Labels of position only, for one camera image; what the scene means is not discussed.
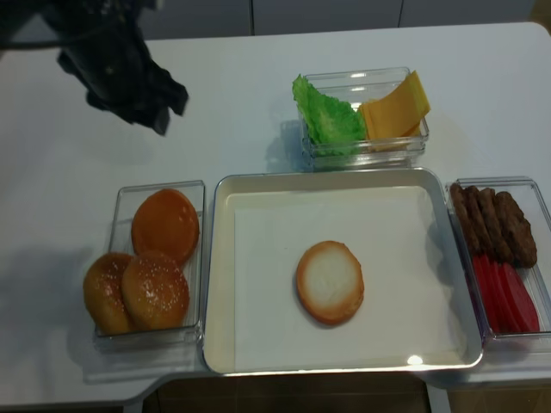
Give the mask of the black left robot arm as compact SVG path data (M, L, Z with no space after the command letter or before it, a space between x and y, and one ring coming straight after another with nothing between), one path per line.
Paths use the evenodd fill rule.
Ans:
M189 94L154 62L139 28L155 1L3 1L1 49L57 48L61 69L86 89L86 102L129 124L166 134Z

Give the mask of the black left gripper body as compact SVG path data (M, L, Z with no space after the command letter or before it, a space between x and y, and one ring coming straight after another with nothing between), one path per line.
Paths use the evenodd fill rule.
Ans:
M182 116L189 100L186 88L153 61L136 25L116 25L64 46L58 63L87 89L91 107L161 136L170 113Z

